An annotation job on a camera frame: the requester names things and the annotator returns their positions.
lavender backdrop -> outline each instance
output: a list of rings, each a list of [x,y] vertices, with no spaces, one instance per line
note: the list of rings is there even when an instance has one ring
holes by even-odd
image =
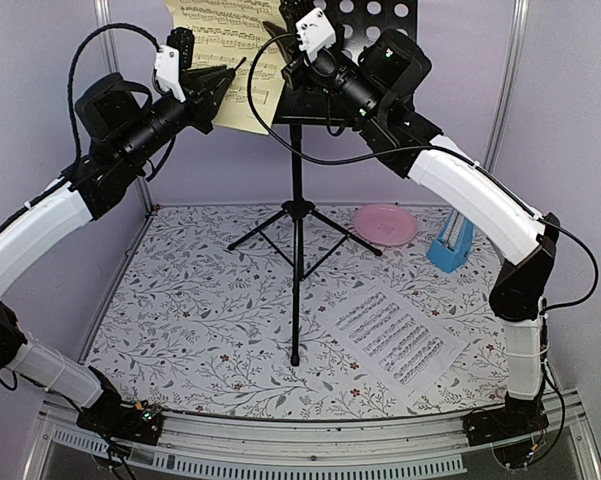
[[[530,5],[496,174],[554,212],[601,268],[601,0]],[[562,237],[549,302],[581,296],[591,277],[585,254]],[[601,449],[601,272],[589,302],[551,312],[549,321],[551,362],[563,387],[578,388]]]
[[[514,2],[421,0],[418,43],[433,70],[418,90],[420,113],[438,124],[467,153],[481,158],[495,114],[507,54]],[[149,29],[164,41],[172,19],[163,0],[112,0],[114,21]],[[148,82],[153,61],[143,39],[119,34],[117,51],[129,80]],[[307,128],[305,148],[323,158],[368,153],[356,134],[333,140]],[[437,202],[430,192],[402,181],[379,162],[305,169],[306,195],[319,202]],[[279,202],[290,195],[288,152],[273,140],[217,129],[178,138],[168,166],[151,185],[164,204]]]
[[[95,25],[91,2],[0,2],[0,223],[73,159],[66,77]],[[77,92],[104,74],[100,45],[80,63]],[[132,189],[115,212],[65,239],[8,292],[21,327],[76,358],[94,311],[142,223]],[[0,480],[21,477],[42,397],[0,387]]]

black music stand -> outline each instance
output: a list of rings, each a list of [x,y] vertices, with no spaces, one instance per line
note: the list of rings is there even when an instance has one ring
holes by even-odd
[[[372,44],[380,35],[381,29],[401,29],[411,38],[415,39],[417,30],[417,0],[327,0],[316,1],[327,12],[329,18],[345,26],[344,51],[351,58],[357,58],[365,46]],[[302,151],[302,125],[324,125],[327,124],[325,94],[319,89],[300,88],[296,91],[285,87],[274,123],[289,125],[291,145],[296,151]],[[332,126],[341,125],[344,115],[337,107],[332,105],[329,116]],[[240,239],[228,246],[229,250],[235,250],[248,239],[259,234],[271,247],[293,267],[293,309],[292,309],[292,341],[291,341],[291,365],[297,367],[300,364],[300,284],[302,280],[313,273],[322,263],[334,253],[347,239],[360,244],[367,250],[380,256],[382,252],[369,243],[354,235],[343,226],[324,216],[314,203],[305,200],[302,194],[302,158],[294,153],[291,154],[291,175],[293,184],[293,199],[282,204],[282,209],[258,225],[256,228],[242,236]],[[264,233],[264,230],[277,222],[285,215],[293,220],[294,242],[293,260]],[[318,260],[308,271],[305,272],[304,264],[304,219],[312,215],[329,227],[341,233],[343,236],[331,250]]]

pink plate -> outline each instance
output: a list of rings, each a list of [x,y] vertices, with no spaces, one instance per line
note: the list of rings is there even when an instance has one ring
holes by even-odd
[[[416,217],[394,205],[367,205],[353,216],[353,226],[365,240],[385,247],[404,245],[416,236]]]

white bracket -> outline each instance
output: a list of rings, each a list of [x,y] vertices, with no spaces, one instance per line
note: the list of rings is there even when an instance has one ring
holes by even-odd
[[[186,101],[180,86],[180,52],[167,45],[161,45],[154,63],[156,80],[165,91],[173,92],[173,96],[181,103]]]
[[[314,8],[296,22],[298,43],[301,51],[307,53],[310,63],[318,58],[318,52],[336,43],[336,31],[319,8]]]

paper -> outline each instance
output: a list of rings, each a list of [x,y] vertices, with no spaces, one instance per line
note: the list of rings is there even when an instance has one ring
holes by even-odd
[[[247,74],[258,49],[269,40],[262,26],[268,20],[285,26],[278,12],[279,0],[165,0],[176,27],[190,28],[195,35],[192,68],[236,66],[237,71],[215,125],[266,133],[247,103]],[[258,61],[253,99],[258,113],[271,126],[284,87],[280,71],[285,66],[278,47],[272,45]]]
[[[337,308],[323,327],[407,406],[467,346],[381,283]]]

